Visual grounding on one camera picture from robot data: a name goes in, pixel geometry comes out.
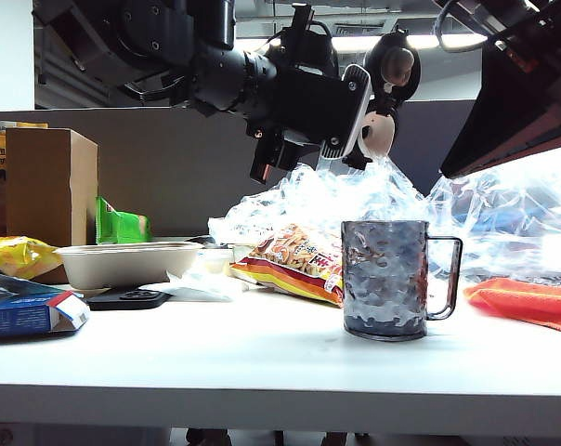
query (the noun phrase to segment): gray cubicle partition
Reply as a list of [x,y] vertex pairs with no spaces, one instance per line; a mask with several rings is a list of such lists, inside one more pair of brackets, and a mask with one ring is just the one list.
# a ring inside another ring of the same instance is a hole
[[[472,101],[411,102],[402,107],[392,159],[422,193],[438,168]],[[0,120],[69,127],[99,144],[99,193],[117,209],[150,216],[157,236],[197,235],[210,216],[223,216],[242,196],[276,184],[248,174],[255,141],[242,119],[204,118],[182,109],[92,109],[0,112]],[[316,156],[305,158],[315,165]]]

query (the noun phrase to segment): yellow snack bag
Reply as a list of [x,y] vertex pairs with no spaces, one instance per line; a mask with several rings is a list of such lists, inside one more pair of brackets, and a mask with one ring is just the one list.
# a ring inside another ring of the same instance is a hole
[[231,267],[248,281],[342,307],[341,260],[340,239],[291,224]]
[[56,249],[29,237],[0,237],[0,272],[32,279],[61,265]]

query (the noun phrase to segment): brown cardboard box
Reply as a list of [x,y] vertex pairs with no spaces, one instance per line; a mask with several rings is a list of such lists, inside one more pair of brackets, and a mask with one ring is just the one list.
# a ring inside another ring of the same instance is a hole
[[[53,246],[95,242],[98,146],[65,128],[7,129],[7,235]],[[63,268],[35,278],[67,282]]]

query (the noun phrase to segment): mug handle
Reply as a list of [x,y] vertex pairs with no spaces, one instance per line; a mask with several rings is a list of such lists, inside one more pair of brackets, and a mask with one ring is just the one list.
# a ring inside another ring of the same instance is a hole
[[448,281],[448,299],[446,300],[446,306],[435,313],[427,312],[428,321],[443,321],[444,319],[447,319],[456,308],[458,276],[460,276],[460,262],[463,255],[463,241],[458,237],[445,235],[428,235],[427,240],[452,240],[454,242],[454,249],[451,253],[450,279]]

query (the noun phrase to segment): ceiling light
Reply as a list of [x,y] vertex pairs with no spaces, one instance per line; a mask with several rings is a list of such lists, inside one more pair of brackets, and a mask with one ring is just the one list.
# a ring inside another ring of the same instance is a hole
[[[432,34],[409,35],[409,43],[416,49],[428,49],[438,46],[437,38]],[[333,46],[338,53],[359,53],[372,49],[380,40],[379,36],[357,35],[348,37],[333,37]],[[483,42],[486,37],[475,33],[443,34],[447,46],[462,47]],[[238,39],[235,41],[237,48],[245,51],[256,51],[267,44],[266,39]]]

